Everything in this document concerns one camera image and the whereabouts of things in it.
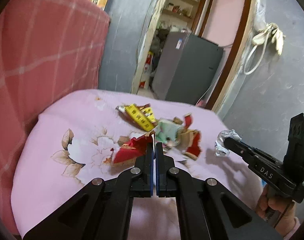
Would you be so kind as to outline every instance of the printed flower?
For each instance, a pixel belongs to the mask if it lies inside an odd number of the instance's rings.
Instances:
[[[51,158],[57,163],[67,165],[62,174],[66,177],[76,176],[79,173],[80,169],[85,165],[83,163],[77,163],[73,159],[71,159],[69,156],[69,152],[66,150],[55,152]]]
[[[68,145],[72,144],[73,137],[74,137],[74,134],[73,134],[73,132],[70,129],[68,129],[65,132],[65,135],[63,135],[63,138],[62,138],[62,147],[66,151],[68,150]]]
[[[110,172],[111,165],[109,162],[105,162],[112,154],[111,149],[119,149],[119,145],[114,142],[113,138],[107,135],[90,140],[74,138],[68,148],[72,159],[85,163],[85,166],[76,175],[76,178],[83,184],[89,183],[94,178],[108,180],[118,176],[118,174]]]

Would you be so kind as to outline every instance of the finger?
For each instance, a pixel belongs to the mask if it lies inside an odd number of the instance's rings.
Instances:
[[[260,196],[260,199],[258,200],[258,203],[259,207],[262,209],[262,210],[266,210],[268,208],[268,199],[266,196]]]
[[[288,204],[290,204],[292,202],[291,199],[289,198],[283,198],[283,197],[280,197],[280,196],[275,196],[275,197],[271,197],[269,200],[268,200],[268,205],[274,209],[274,210],[278,210],[280,211],[281,213],[284,212],[284,210],[286,209],[286,206]]]
[[[266,196],[266,195],[267,195],[268,190],[269,190],[269,185],[268,185],[268,184],[266,184],[266,185],[265,185],[265,187],[263,188],[263,192],[262,192],[261,196]]]
[[[265,217],[265,211],[262,210],[259,206],[256,207],[255,213],[256,213],[260,218],[264,218],[264,217]]]

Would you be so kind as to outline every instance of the crumpled paper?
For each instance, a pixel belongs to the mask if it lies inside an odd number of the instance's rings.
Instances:
[[[154,136],[155,131],[152,130],[138,138],[133,137],[129,141],[123,143],[118,152],[112,153],[111,164],[113,166],[119,164],[134,164],[137,157],[145,154],[148,143],[153,143]],[[118,143],[125,140],[126,137],[121,136]]]
[[[233,138],[236,141],[241,141],[241,137],[235,130],[223,130],[220,132],[214,144],[215,155],[218,157],[230,154],[230,151],[224,147],[224,140],[226,138]]]
[[[177,139],[177,133],[183,128],[183,125],[176,124],[172,120],[161,118],[155,128],[156,139],[170,148],[177,146],[180,142]]]

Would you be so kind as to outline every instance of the floor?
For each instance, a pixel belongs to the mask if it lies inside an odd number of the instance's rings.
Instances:
[[[138,91],[138,95],[139,96],[144,96],[144,97],[147,97],[147,98],[153,98],[153,99],[157,99],[153,92],[149,89],[143,89],[143,88],[139,88],[139,91]]]

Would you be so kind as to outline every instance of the white cable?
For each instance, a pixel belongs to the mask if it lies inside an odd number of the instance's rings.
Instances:
[[[253,54],[254,51],[256,50],[257,45],[255,45],[255,46],[253,47],[253,49],[251,50],[250,54],[247,56],[246,61],[245,61],[244,66],[243,66],[243,73],[244,73],[244,75],[247,76],[247,75],[252,74],[252,73],[257,69],[258,65],[261,63],[261,61],[262,61],[262,59],[263,59],[263,56],[264,56],[264,53],[265,53],[265,50],[266,50],[266,45],[267,45],[267,41],[268,41],[268,39],[269,39],[269,36],[270,36],[270,33],[267,33],[267,34],[266,34],[266,37],[265,37],[264,46],[263,46],[263,50],[262,50],[262,54],[261,54],[260,59],[259,59],[258,62],[256,63],[255,67],[252,68],[252,69],[251,69],[250,71],[248,71],[248,72],[245,71],[245,68],[246,68],[246,66],[247,66],[247,63],[248,63],[250,57],[252,56],[252,54]]]

